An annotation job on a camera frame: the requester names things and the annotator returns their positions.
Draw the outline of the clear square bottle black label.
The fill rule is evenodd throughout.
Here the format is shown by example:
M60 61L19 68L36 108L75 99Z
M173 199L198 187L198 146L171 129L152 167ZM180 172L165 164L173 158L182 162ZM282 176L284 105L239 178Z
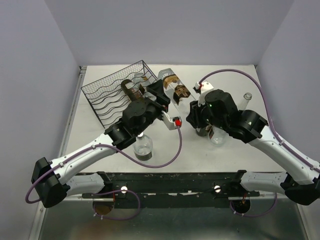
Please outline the clear square bottle black label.
M143 95L147 87L151 84L150 80L143 73L136 73L132 79L134 87Z

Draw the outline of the olive green wine bottle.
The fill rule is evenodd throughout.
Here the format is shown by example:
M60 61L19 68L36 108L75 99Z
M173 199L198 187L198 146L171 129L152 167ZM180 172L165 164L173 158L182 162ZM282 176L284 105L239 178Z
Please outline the olive green wine bottle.
M145 89L139 81L125 79L121 82L120 87L131 102L142 101L144 99Z

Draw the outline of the square clear bottle dark cap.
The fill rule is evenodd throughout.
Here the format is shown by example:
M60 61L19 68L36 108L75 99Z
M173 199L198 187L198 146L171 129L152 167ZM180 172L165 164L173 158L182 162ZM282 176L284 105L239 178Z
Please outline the square clear bottle dark cap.
M196 98L171 68L162 69L157 78L163 81L164 93L185 119L190 113L190 103Z

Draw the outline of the black wire wine rack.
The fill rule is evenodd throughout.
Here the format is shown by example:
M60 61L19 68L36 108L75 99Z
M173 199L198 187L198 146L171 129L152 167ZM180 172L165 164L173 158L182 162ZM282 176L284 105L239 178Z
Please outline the black wire wine rack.
M149 66L140 60L82 86L85 98L104 129L117 122L122 117L123 110L131 103L121 89L121 82L125 79L132 81L136 73L143 73L151 84L157 81Z

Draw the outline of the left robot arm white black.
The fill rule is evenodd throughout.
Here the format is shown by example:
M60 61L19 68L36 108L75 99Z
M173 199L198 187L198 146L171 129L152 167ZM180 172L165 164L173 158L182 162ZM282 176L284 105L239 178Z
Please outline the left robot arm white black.
M156 97L155 100L146 97L132 101L121 118L91 143L63 157L52 160L42 157L35 162L31 188L45 208L51 208L67 197L71 191L67 183L72 177L93 163L128 148L156 119L162 119L170 104L163 81L157 80L146 89Z

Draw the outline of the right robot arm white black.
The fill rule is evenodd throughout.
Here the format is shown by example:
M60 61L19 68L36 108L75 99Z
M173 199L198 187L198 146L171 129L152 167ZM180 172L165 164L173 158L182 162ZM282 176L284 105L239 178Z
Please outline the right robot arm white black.
M280 139L268 121L253 110L239 110L228 92L210 90L192 101L186 117L193 128L212 125L230 137L260 150L280 165L278 173L244 171L230 183L230 191L279 193L308 206L320 197L320 163L295 150Z

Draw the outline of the round clear flask bottle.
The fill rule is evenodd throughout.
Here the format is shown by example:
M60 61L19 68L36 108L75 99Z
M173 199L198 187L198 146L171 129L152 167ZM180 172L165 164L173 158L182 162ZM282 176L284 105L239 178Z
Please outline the round clear flask bottle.
M208 133L208 139L214 146L221 147L229 139L229 134L221 128L211 126Z

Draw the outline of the tall clear frosted bottle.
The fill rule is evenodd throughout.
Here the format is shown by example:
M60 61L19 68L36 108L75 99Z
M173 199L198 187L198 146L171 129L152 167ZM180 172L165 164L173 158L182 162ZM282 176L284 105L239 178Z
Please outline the tall clear frosted bottle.
M244 111L247 108L251 99L252 94L250 92L246 92L238 105L238 109Z

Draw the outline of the round clear bottle silver cap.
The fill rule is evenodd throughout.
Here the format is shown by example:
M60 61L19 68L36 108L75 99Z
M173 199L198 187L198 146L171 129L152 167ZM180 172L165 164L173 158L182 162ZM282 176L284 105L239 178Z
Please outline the round clear bottle silver cap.
M144 134L140 133L136 137L136 141L133 144L133 151L135 157L140 161L148 161L153 156L153 141L152 139Z

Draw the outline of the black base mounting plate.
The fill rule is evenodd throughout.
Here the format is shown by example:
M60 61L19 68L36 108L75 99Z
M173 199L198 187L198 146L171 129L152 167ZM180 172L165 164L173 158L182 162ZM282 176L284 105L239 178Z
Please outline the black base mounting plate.
M86 190L84 199L114 200L116 209L228 208L229 200L260 197L264 190L245 190L238 172L200 173L97 173L104 186L98 193Z

